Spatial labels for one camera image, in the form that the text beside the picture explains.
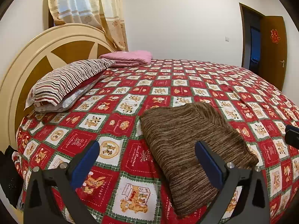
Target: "sheer curtain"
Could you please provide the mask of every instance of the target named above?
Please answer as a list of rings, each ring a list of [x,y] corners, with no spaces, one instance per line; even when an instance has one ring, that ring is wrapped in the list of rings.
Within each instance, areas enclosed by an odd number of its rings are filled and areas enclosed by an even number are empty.
[[[105,32],[118,50],[128,51],[122,0],[48,0],[55,25],[89,24]]]

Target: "wooden door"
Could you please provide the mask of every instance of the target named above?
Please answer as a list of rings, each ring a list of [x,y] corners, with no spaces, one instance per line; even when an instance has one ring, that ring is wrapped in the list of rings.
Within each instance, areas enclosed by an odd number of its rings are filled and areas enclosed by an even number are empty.
[[[261,60],[259,76],[282,90],[286,73],[287,41],[283,17],[261,19]]]

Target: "folded brown blanket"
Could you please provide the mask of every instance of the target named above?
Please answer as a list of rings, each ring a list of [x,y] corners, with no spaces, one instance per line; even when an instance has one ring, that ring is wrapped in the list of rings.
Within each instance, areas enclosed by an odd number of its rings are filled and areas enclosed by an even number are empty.
[[[169,181],[176,213],[183,217],[210,202],[217,194],[194,152],[198,140],[207,142],[225,162],[250,168],[258,158],[242,136],[209,104],[161,107],[141,116],[143,135]]]

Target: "bedspread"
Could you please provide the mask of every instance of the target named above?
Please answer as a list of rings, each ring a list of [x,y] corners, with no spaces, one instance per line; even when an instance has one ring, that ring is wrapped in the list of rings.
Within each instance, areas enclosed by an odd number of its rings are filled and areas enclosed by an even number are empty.
[[[299,152],[284,141],[285,126],[297,126],[299,108],[273,85],[244,68],[187,60],[108,68],[102,78],[67,112],[32,112],[23,119],[16,139],[24,201],[34,166],[56,168],[96,139],[100,154],[76,192],[98,222],[196,223],[206,206],[177,218],[139,116],[149,108],[206,102],[258,157],[268,186],[271,222],[281,217],[299,185]],[[231,216],[240,190],[236,189],[223,222]],[[73,222],[59,192],[53,189],[53,193],[65,218]]]

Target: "headboard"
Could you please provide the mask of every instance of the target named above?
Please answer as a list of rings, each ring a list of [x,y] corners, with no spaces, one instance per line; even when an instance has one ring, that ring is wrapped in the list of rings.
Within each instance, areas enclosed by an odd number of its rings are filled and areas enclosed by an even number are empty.
[[[0,150],[16,147],[16,131],[32,107],[25,111],[31,87],[53,69],[83,59],[96,59],[115,51],[104,32],[85,24],[64,24],[32,39],[9,66],[0,83]]]

